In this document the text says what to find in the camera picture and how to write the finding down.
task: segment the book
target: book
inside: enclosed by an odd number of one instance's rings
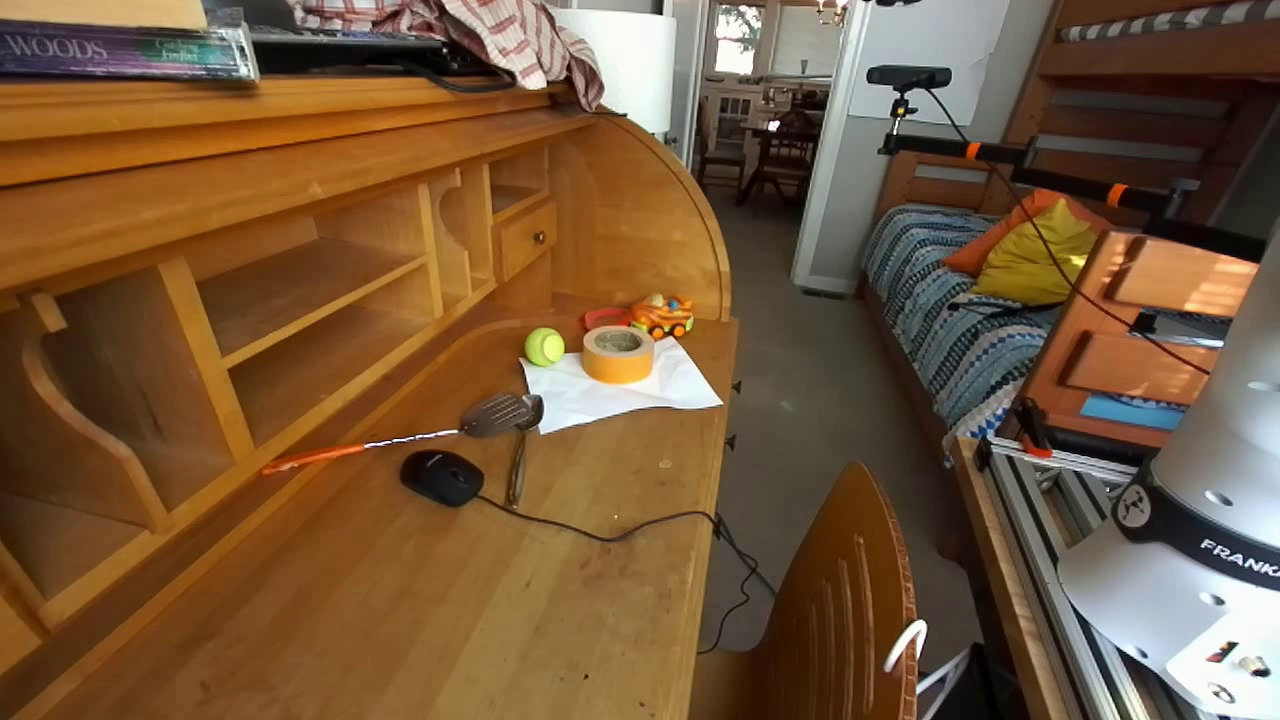
[[[1081,403],[1081,415],[1174,431],[1189,410],[1179,403],[1155,403],[1155,399],[1132,399],[1132,394],[1088,394]]]
[[[255,55],[248,28],[88,28],[88,22],[5,22],[0,76],[170,76],[250,83]]]
[[[97,28],[208,28],[199,0],[5,0],[0,20],[15,22],[97,22]]]

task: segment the red object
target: red object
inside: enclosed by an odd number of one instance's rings
[[[603,303],[603,306],[589,306],[578,315],[583,331],[598,327],[598,324],[631,324],[636,312],[627,303]]]

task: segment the chair back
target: chair back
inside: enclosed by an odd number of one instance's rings
[[[760,714],[912,720],[919,663],[885,672],[914,618],[914,579],[891,504],[853,462],[810,521],[767,617]]]
[[[743,131],[760,102],[760,83],[710,83],[696,123],[703,155],[743,155]]]

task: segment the roll-top desk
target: roll-top desk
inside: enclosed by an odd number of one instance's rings
[[[561,93],[5,83],[0,706],[681,712],[707,522],[575,544],[409,495],[405,450],[260,479],[288,446],[449,428],[521,386],[532,324],[571,335],[646,292],[696,303],[689,347],[726,394],[707,198]],[[521,507],[595,533],[710,513],[725,415],[539,435]],[[486,476],[511,455],[449,446]]]

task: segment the cable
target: cable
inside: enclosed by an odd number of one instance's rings
[[[930,102],[949,117],[953,131],[957,131],[962,144],[971,144],[966,131],[957,123],[953,108],[949,108],[930,88],[923,88],[923,93],[927,93]],[[1051,260],[1051,268],[1061,272],[1061,278],[1070,289],[1070,296],[1081,296],[1085,303],[1091,303],[1097,312],[1105,312],[1112,324],[1126,327],[1126,318],[1123,318],[1120,312],[1112,312],[1109,303],[1098,303],[1097,296],[1088,296],[1088,292],[1075,285],[1075,274],[1057,260],[1057,252],[1051,252],[1044,226],[1035,223],[1035,214],[1027,211],[1027,205],[1014,195],[1010,181],[1006,181],[1002,170],[997,170],[997,177],[999,177],[1006,198],[1010,198],[1010,205],[1022,211],[1022,221],[1031,223],[1035,239],[1044,245],[1044,255]],[[1190,372],[1198,372],[1198,374],[1211,374],[1204,363],[1179,357],[1174,347],[1161,344],[1155,335],[1143,335],[1143,331],[1140,331],[1140,338],[1149,338],[1155,350],[1172,357],[1174,363],[1183,363],[1183,369],[1190,369]]]
[[[735,544],[726,521],[725,521],[725,514],[710,514],[710,513],[700,513],[700,507],[696,507],[696,513],[653,514],[653,521],[638,521],[638,522],[631,522],[631,527],[625,527],[625,533],[603,537],[603,533],[589,533],[589,527],[575,527],[575,522],[562,522],[562,521],[550,521],[550,514],[521,513],[521,507],[501,504],[501,498],[492,498],[492,495],[478,495],[478,504],[502,513],[502,514],[515,514],[515,521],[523,521],[523,522],[539,522],[539,527],[556,527],[556,533],[583,537],[583,541],[593,541],[593,544],[625,544],[625,541],[638,537],[645,527],[670,522],[670,521],[689,521],[689,514],[707,521],[710,533],[732,546],[732,554],[735,554],[748,570],[743,570],[743,579],[735,584],[735,587],[740,587],[740,601],[719,610],[716,637],[710,637],[707,646],[700,646],[700,655],[703,655],[703,650],[716,650],[726,617],[753,604],[753,593],[748,593],[753,579],[765,584],[765,593],[775,601],[775,584],[760,570],[760,560]]]
[[[523,522],[561,527],[561,533],[571,533],[571,537],[583,537],[583,541],[595,541],[595,544],[625,544],[625,541],[638,537],[645,527],[670,522],[670,521],[689,521],[689,514],[707,521],[710,533],[719,527],[710,513],[668,513],[668,514],[653,514],[653,521],[638,521],[638,522],[631,522],[631,527],[625,527],[625,533],[603,537],[603,533],[589,533],[589,527],[575,527],[575,522],[562,522],[562,521],[550,521],[550,514],[515,513],[511,504],[501,504],[501,498],[492,498],[492,495],[478,495],[478,504],[502,513],[502,514],[515,514],[515,521],[523,521]]]

